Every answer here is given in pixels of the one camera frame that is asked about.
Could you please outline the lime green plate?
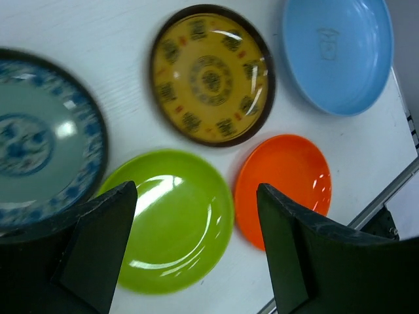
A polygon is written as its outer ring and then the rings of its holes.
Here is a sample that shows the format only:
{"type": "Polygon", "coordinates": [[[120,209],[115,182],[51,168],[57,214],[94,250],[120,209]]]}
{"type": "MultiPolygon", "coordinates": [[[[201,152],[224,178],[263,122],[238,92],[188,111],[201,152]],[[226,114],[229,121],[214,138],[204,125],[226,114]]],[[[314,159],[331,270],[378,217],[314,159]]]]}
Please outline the lime green plate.
{"type": "Polygon", "coordinates": [[[140,294],[168,294],[207,275],[223,256],[234,226],[228,184],[207,161],[175,149],[126,162],[104,193],[132,181],[137,201],[118,283],[140,294]]]}

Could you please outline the blue white patterned plate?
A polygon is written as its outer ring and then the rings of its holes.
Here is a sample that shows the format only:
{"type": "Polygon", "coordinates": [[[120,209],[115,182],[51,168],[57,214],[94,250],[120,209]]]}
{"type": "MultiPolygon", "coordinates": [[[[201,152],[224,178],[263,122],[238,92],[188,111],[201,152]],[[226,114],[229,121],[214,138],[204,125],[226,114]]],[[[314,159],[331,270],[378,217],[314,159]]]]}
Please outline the blue white patterned plate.
{"type": "Polygon", "coordinates": [[[87,201],[109,156],[100,108],[79,79],[40,56],[1,49],[1,232],[87,201]]]}

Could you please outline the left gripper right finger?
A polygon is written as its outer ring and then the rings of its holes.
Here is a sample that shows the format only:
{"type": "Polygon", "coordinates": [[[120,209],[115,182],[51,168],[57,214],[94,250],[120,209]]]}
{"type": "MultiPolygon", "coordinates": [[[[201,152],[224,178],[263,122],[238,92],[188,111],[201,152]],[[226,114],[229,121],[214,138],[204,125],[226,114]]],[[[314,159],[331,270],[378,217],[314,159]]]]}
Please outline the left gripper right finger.
{"type": "Polygon", "coordinates": [[[257,209],[279,313],[417,313],[418,239],[337,223],[269,184],[257,209]]]}

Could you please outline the orange plate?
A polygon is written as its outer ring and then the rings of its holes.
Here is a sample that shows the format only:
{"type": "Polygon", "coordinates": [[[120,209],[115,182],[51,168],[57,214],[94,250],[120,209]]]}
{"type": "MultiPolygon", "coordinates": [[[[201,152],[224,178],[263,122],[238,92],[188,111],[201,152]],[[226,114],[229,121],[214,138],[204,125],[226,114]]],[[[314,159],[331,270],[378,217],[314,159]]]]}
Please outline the orange plate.
{"type": "Polygon", "coordinates": [[[257,188],[262,183],[323,216],[329,212],[332,180],[320,149],[308,139],[292,134],[263,141],[243,163],[234,188],[238,227],[259,250],[264,250],[257,210],[257,188]]]}

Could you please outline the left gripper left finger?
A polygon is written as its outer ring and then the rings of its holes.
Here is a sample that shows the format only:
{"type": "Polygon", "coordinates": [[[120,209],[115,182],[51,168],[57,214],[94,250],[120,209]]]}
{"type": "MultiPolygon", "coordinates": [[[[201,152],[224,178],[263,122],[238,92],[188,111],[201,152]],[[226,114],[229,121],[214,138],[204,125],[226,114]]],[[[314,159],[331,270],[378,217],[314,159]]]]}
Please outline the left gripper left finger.
{"type": "Polygon", "coordinates": [[[2,313],[108,313],[137,202],[134,182],[1,229],[2,313]]]}

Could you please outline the yellow brown patterned plate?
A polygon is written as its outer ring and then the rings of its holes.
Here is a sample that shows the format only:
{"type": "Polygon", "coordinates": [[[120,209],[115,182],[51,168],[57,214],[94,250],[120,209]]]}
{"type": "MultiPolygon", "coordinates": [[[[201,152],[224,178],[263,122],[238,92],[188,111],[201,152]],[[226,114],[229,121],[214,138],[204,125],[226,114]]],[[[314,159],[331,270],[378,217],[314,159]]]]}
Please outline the yellow brown patterned plate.
{"type": "Polygon", "coordinates": [[[237,12],[210,4],[181,9],[160,28],[149,80],[164,119],[209,147],[253,137],[276,92],[274,60],[261,34],[237,12]]]}

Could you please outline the light blue plate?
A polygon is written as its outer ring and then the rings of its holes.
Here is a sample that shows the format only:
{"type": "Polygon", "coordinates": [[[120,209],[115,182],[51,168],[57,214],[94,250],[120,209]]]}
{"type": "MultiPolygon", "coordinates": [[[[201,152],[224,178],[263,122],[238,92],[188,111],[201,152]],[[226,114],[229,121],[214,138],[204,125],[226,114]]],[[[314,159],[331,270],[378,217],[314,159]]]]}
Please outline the light blue plate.
{"type": "Polygon", "coordinates": [[[293,82],[325,113],[364,113],[386,86],[394,36],[385,1],[286,1],[282,39],[293,82]]]}

